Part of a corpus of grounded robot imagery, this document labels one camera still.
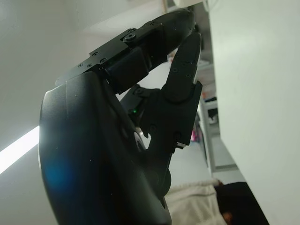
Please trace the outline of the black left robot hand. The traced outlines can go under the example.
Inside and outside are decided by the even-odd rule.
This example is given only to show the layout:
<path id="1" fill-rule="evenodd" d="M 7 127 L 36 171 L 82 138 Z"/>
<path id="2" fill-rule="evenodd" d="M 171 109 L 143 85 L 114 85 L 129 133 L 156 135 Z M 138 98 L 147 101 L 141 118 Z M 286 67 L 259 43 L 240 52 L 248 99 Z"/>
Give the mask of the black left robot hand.
<path id="1" fill-rule="evenodd" d="M 57 79 L 38 159 L 60 225 L 169 225 L 176 148 L 190 143 L 201 35 L 179 9 L 130 28 Z"/>

